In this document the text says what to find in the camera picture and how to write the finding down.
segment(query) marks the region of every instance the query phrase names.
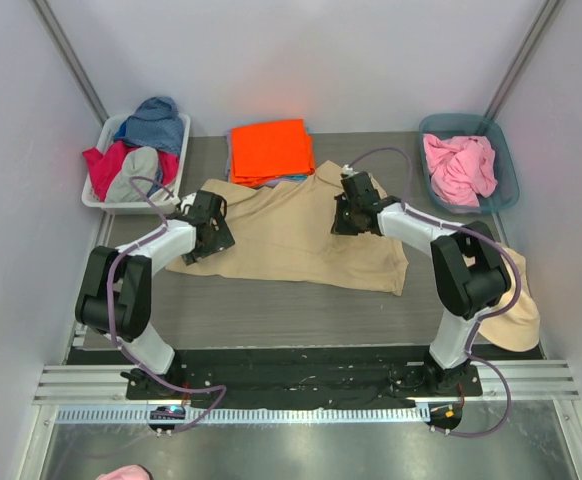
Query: pink clothing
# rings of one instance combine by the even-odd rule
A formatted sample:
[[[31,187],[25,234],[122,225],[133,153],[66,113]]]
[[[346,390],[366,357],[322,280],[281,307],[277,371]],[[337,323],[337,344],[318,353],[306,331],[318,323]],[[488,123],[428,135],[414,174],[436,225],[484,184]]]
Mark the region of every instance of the pink clothing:
[[[498,184],[493,175],[495,151],[486,137],[440,140],[427,133],[424,152],[431,187],[447,203],[478,207],[478,194],[488,197]]]
[[[118,468],[115,472],[100,475],[96,480],[150,480],[147,471],[137,465]]]

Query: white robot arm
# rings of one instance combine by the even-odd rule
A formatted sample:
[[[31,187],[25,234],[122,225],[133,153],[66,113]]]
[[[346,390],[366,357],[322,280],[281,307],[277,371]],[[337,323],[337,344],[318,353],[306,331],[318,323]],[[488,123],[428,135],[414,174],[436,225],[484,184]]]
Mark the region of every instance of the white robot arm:
[[[489,313],[511,288],[500,254],[465,233],[472,231],[493,240],[491,231],[483,222],[445,222],[396,197],[381,199],[366,172],[355,173],[345,167],[342,187],[344,193],[336,197],[332,233],[370,232],[397,238],[432,259],[444,311],[424,358],[423,381],[434,391],[453,387],[469,366],[467,348],[479,326],[477,320]],[[442,228],[442,224],[451,228]],[[452,229],[454,226],[462,231]],[[465,257],[473,259],[471,266],[467,266]]]
[[[173,218],[133,244],[117,248],[96,247],[89,256],[76,303],[76,319],[110,338],[106,282],[109,267],[120,252],[137,248],[124,257],[116,270],[119,291],[114,292],[116,337],[119,344],[152,372],[172,385],[182,385],[183,371],[177,352],[150,322],[151,279],[174,258],[187,264],[234,245],[224,216],[226,201],[204,190],[189,195]],[[163,391],[159,385],[155,390]]]

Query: clothes pile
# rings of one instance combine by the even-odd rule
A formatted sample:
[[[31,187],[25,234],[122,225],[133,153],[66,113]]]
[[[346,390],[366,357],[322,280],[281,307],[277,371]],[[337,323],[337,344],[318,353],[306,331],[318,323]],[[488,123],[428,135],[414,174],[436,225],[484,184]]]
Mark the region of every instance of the clothes pile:
[[[440,140],[424,135],[424,152],[433,191],[447,203],[479,207],[478,195],[489,197],[498,181],[495,151],[486,137],[457,136]]]
[[[120,125],[106,153],[97,148],[82,152],[94,193],[106,203],[140,201],[140,195],[129,183],[135,175],[168,186],[178,172],[183,139],[184,124],[173,99],[152,97],[142,102]],[[149,181],[138,181],[136,185],[149,197],[159,190]]]
[[[232,129],[227,175],[245,187],[301,182],[315,172],[311,137],[302,120],[257,123]]]

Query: plastic basket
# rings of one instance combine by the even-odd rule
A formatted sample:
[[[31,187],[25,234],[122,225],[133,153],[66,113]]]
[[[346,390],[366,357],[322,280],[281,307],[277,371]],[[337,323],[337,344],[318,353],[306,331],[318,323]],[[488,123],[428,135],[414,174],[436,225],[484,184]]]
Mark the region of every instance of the plastic basket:
[[[113,135],[118,131],[122,122],[124,122],[129,115],[115,115],[109,118],[104,126],[102,127],[102,133],[100,134],[100,139],[98,140],[97,149],[102,153],[106,152],[111,144],[113,143]],[[182,172],[184,171],[184,160],[187,153],[187,143],[189,140],[189,130],[191,128],[191,119],[188,115],[183,113],[179,114],[184,124],[184,138],[182,139],[182,150],[180,151],[180,158],[178,160],[178,172],[175,179],[167,185],[175,197],[170,197],[168,194],[160,189],[151,196],[151,200],[156,204],[156,206],[164,213],[169,214],[175,211],[176,205],[179,203],[178,192],[180,191],[180,185],[182,183]],[[101,208],[114,215],[145,215],[153,213],[153,209],[146,202],[124,202],[124,203],[105,203],[100,201],[98,196],[93,191],[93,186],[91,185],[91,178],[87,174],[87,179],[84,182],[84,188],[82,189],[82,203],[87,207]]]
[[[429,170],[427,168],[426,154],[424,152],[425,133],[431,133],[440,140],[447,140],[456,135],[479,135],[489,139],[491,147],[495,150],[493,173],[498,181],[498,185],[488,198],[478,195],[479,207],[447,203],[433,191]],[[509,153],[509,147],[504,138],[504,133],[502,133],[502,129],[495,122],[487,120],[480,115],[446,113],[431,115],[422,120],[420,123],[420,157],[422,159],[422,167],[424,168],[424,178],[431,199],[436,206],[448,210],[451,213],[491,214],[511,208],[520,198],[518,179],[515,175],[515,169],[513,168],[511,154]]]

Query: gray wall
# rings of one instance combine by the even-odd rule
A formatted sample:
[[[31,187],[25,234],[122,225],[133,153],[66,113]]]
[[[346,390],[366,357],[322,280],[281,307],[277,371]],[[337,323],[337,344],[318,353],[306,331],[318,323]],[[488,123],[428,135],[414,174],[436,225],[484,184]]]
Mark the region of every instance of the gray wall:
[[[528,258],[544,345],[582,394],[582,0],[565,2],[498,121],[522,192],[505,228]]]
[[[542,0],[50,0],[110,113],[157,93],[193,135],[301,117],[410,131],[484,111]]]
[[[80,156],[98,125],[28,2],[0,0],[0,479],[14,478],[42,365],[64,353],[98,215]]]

